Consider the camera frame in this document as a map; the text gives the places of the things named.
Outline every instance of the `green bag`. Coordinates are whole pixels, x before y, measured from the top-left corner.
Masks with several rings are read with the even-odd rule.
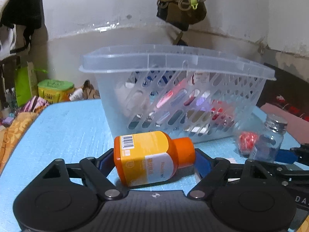
[[[15,71],[15,91],[18,107],[26,104],[33,96],[38,96],[38,81],[32,62]]]

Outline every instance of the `light blue tabletop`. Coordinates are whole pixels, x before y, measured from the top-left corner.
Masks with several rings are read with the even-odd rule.
[[[251,118],[250,121],[264,121],[266,114],[256,107]],[[12,211],[13,201],[51,161],[63,158],[66,163],[77,163],[87,156],[99,157],[112,147],[113,139],[100,100],[47,107],[20,140],[0,177],[0,232],[20,231]],[[245,162],[245,158],[235,152],[233,138],[199,143],[195,147],[212,158],[235,158],[238,163]],[[286,134],[282,149],[291,147],[299,147],[299,144]],[[108,178],[119,186],[115,169]],[[164,184],[140,189],[181,189],[187,194],[195,184],[193,168],[186,168],[178,170]]]

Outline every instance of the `red candy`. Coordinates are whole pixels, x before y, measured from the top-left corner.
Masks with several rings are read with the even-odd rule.
[[[254,132],[241,132],[238,137],[238,149],[241,154],[248,155],[258,140],[258,134]]]

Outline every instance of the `yellow box with green lid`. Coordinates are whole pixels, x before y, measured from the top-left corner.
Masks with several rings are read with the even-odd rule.
[[[38,83],[39,96],[50,104],[70,101],[69,95],[74,91],[74,84],[69,81],[46,79]]]

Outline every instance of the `translucent plastic basket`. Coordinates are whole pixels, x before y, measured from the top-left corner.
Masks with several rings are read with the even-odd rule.
[[[214,50],[110,46],[83,56],[113,137],[161,130],[194,142],[230,136],[251,114],[274,70]]]

